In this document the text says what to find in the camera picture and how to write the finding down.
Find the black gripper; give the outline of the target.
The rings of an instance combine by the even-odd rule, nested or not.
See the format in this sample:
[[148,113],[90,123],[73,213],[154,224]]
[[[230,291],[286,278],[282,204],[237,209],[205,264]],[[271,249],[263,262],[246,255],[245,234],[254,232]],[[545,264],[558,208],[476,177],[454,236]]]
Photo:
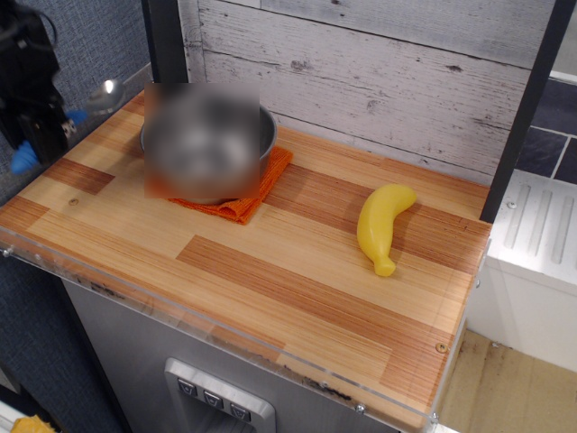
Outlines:
[[24,135],[41,165],[61,157],[75,133],[53,85],[60,71],[58,42],[56,26],[45,13],[34,8],[1,10],[1,133],[12,147],[19,147]]

